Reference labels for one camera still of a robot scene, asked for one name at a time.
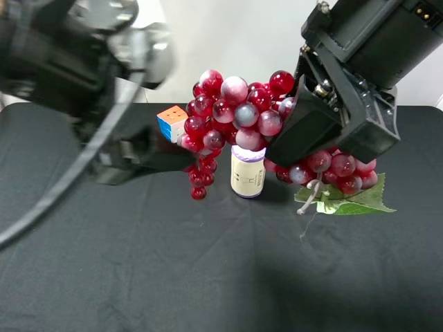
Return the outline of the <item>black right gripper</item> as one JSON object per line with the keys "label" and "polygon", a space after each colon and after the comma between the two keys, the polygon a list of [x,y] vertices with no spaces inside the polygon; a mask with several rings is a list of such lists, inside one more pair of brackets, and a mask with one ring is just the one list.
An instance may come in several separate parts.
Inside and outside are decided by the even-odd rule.
{"label": "black right gripper", "polygon": [[325,48],[303,46],[294,77],[295,102],[266,150],[274,163],[288,167],[333,146],[368,163],[401,140],[394,95],[349,72]]}

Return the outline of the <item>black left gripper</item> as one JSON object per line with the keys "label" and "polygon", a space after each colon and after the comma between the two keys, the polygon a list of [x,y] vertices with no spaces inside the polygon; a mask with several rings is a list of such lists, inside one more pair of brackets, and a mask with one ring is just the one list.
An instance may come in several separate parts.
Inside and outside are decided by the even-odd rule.
{"label": "black left gripper", "polygon": [[159,129],[157,114],[184,104],[134,103],[89,166],[103,185],[122,185],[160,172],[180,172],[196,163],[197,155],[170,142]]}

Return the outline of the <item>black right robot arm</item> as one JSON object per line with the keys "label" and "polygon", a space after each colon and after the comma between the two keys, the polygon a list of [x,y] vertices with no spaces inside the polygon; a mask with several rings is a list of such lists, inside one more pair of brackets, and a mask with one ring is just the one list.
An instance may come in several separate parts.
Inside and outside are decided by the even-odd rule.
{"label": "black right robot arm", "polygon": [[442,44],[441,1],[318,3],[301,29],[295,102],[266,157],[336,146],[367,163],[400,140],[396,84]]}

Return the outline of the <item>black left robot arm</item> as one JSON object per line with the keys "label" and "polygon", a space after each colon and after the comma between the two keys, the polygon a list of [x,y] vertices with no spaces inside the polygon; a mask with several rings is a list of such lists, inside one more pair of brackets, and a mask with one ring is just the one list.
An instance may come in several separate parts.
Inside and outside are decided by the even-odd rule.
{"label": "black left robot arm", "polygon": [[156,17],[136,24],[148,10],[146,1],[1,2],[1,92],[65,113],[83,146],[63,183],[90,165],[117,185],[196,160],[154,124],[115,133],[138,92],[173,69],[168,26]]}

